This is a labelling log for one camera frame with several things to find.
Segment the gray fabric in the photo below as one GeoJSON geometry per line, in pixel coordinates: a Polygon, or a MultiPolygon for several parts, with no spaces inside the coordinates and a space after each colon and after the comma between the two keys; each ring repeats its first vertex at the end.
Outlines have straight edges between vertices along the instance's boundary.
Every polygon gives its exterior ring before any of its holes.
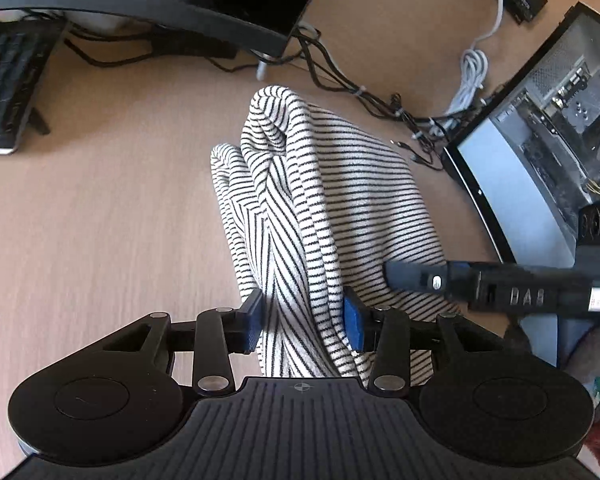
{"type": "Polygon", "coordinates": [[[582,384],[590,383],[600,375],[600,325],[581,339],[564,371],[582,384]]]}

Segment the keyboard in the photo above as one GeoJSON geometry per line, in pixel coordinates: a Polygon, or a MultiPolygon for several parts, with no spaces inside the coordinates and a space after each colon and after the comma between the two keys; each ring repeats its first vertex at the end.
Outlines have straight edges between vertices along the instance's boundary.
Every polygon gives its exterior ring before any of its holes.
{"type": "Polygon", "coordinates": [[[36,87],[64,26],[61,20],[0,22],[0,154],[18,147],[36,87]]]}

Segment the black circular pad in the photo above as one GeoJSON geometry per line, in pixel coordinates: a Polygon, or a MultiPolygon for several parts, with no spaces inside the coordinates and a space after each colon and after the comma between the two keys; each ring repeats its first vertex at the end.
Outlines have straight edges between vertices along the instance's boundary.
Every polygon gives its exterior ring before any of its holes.
{"type": "Polygon", "coordinates": [[[540,386],[515,378],[484,381],[474,390],[475,405],[489,415],[508,420],[527,420],[546,408],[547,396],[540,386]]]}
{"type": "Polygon", "coordinates": [[[56,393],[56,408],[71,418],[95,420],[119,412],[129,391],[117,381],[93,377],[66,384],[56,393]]]}
{"type": "Polygon", "coordinates": [[[593,403],[581,384],[529,354],[468,352],[425,384],[420,411],[442,444],[500,465],[547,462],[581,444],[593,403]]]}
{"type": "Polygon", "coordinates": [[[101,465],[160,444],[178,425],[182,405],[178,383],[140,352],[95,351],[20,384],[9,419],[18,437],[46,459],[101,465]]]}

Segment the coiled white cable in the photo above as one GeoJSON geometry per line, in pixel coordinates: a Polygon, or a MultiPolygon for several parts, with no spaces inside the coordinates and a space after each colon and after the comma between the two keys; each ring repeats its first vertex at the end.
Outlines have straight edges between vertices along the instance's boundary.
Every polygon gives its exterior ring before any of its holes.
{"type": "MultiPolygon", "coordinates": [[[[486,40],[493,36],[502,23],[502,15],[504,13],[504,0],[498,0],[498,13],[496,21],[489,32],[475,38],[471,47],[462,53],[460,59],[460,88],[456,95],[451,99],[451,103],[445,110],[445,115],[455,114],[466,110],[474,102],[475,93],[483,88],[484,80],[489,71],[489,59],[487,55],[480,49],[476,49],[476,45],[482,40],[486,40]]],[[[442,123],[442,126],[448,130],[456,120],[448,119],[442,123]]],[[[439,128],[432,126],[430,133],[439,137],[444,136],[439,128]]]]}

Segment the striped cloth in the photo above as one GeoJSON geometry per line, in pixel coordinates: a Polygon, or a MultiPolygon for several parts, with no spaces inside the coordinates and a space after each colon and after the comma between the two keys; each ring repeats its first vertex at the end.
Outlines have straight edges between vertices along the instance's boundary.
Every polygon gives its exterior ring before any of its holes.
{"type": "MultiPolygon", "coordinates": [[[[262,89],[240,148],[216,146],[211,173],[240,294],[259,287],[267,300],[258,343],[266,376],[366,382],[373,355],[350,349],[343,285],[412,319],[454,309],[387,287],[384,261],[440,264],[442,248],[405,161],[343,118],[287,88],[262,89]]],[[[430,374],[429,353],[412,352],[412,383],[430,374]]]]}

